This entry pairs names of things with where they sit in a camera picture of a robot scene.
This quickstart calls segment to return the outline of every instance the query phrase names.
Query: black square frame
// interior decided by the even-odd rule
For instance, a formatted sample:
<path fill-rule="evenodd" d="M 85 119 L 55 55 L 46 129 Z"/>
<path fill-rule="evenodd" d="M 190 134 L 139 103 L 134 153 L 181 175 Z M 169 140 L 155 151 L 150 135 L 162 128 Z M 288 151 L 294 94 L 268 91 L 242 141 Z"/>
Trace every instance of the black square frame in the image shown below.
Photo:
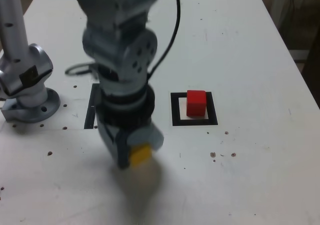
<path fill-rule="evenodd" d="M 206 92 L 206 111 L 208 119 L 181 119 L 179 98 L 186 98 L 186 92 L 171 92 L 171 113 L 172 113 L 172 126 L 206 126 L 218 125 L 214 100 L 211 92 Z"/>

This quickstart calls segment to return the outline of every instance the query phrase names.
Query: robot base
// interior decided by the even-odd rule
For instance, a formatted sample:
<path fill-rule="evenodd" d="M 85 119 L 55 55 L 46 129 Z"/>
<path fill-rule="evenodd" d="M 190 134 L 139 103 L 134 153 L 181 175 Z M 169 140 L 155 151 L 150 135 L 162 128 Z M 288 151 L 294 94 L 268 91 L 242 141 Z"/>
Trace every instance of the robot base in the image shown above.
<path fill-rule="evenodd" d="M 1 110 L 5 120 L 7 122 L 37 123 L 51 117 L 60 107 L 60 98 L 58 93 L 51 88 L 46 88 L 46 91 L 47 100 L 32 108 L 22 107 L 16 98 L 7 99 Z"/>

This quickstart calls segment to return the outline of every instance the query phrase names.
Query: gray robot arm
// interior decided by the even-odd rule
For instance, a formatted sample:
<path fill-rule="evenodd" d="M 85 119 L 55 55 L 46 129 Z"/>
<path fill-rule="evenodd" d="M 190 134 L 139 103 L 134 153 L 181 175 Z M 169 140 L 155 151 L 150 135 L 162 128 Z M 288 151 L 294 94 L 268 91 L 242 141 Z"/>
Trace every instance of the gray robot arm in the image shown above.
<path fill-rule="evenodd" d="M 164 140 L 151 120 L 155 95 L 147 79 L 158 44 L 146 22 L 156 0 L 77 1 L 87 16 L 83 49 L 94 59 L 90 70 L 100 81 L 95 96 L 98 130 L 125 169 Z"/>
<path fill-rule="evenodd" d="M 28 45 L 20 0 L 0 0 L 0 98 L 7 121 L 35 123 L 59 108 L 58 94 L 44 85 L 53 65 L 37 44 Z"/>

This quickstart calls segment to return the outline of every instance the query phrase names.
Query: table surface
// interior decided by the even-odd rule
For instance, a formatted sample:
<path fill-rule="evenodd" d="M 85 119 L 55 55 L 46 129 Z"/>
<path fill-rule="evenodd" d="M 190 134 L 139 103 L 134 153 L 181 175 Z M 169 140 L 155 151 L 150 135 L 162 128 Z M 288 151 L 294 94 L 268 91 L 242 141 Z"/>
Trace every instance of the table surface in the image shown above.
<path fill-rule="evenodd" d="M 176 11 L 176 0 L 158 0 L 149 14 L 155 61 Z M 77 1 L 34 0 L 24 18 L 29 43 L 54 64 L 45 84 L 61 106 L 16 128 L 1 116 L 1 225 L 320 223 L 320 111 L 262 0 L 181 0 L 175 42 L 150 81 L 164 144 L 124 172 L 98 130 L 83 129 L 94 81 L 64 75 L 91 60 Z M 172 126 L 170 93 L 186 90 L 212 92 L 218 125 Z"/>

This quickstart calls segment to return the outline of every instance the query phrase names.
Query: red cube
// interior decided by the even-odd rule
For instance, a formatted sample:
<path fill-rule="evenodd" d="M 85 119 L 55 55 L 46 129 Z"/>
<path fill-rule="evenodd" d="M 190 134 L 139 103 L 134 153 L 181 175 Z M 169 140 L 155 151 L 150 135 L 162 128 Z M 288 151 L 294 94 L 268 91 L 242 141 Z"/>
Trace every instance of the red cube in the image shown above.
<path fill-rule="evenodd" d="M 188 90 L 186 92 L 186 115 L 188 117 L 204 117 L 206 107 L 206 91 Z"/>

